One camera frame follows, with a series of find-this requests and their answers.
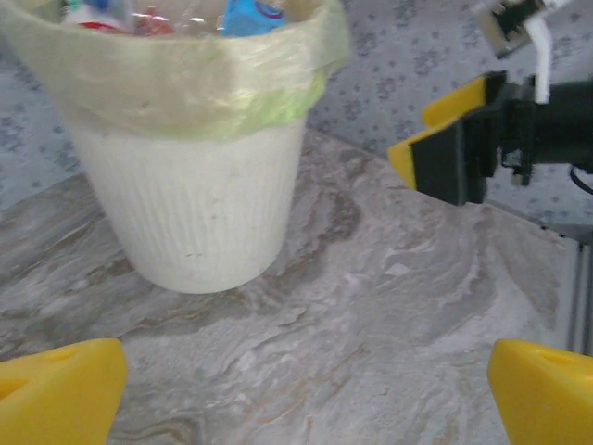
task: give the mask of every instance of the wall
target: wall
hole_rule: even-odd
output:
[[[343,0],[354,58],[334,76],[310,124],[383,156],[418,130],[419,111],[431,100],[487,70],[533,72],[525,48],[497,61],[471,20],[469,0]],[[593,72],[593,4],[575,0],[552,20],[554,80]],[[63,127],[40,85],[0,40],[0,208],[80,171]],[[511,186],[501,170],[490,197],[544,221],[593,218],[593,198],[567,179],[566,168],[537,169],[528,189]]]

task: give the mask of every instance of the ribbed trash can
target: ribbed trash can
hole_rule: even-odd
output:
[[[243,38],[112,35],[59,2],[0,0],[0,25],[52,96],[126,255],[147,280],[218,292],[284,241],[310,108],[349,56],[338,0]]]

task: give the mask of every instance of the marble countertop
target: marble countertop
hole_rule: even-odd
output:
[[[284,250],[214,295],[147,283],[75,177],[0,213],[0,360],[122,340],[113,444],[507,443],[493,342],[548,342],[562,241],[420,196],[309,133]]]

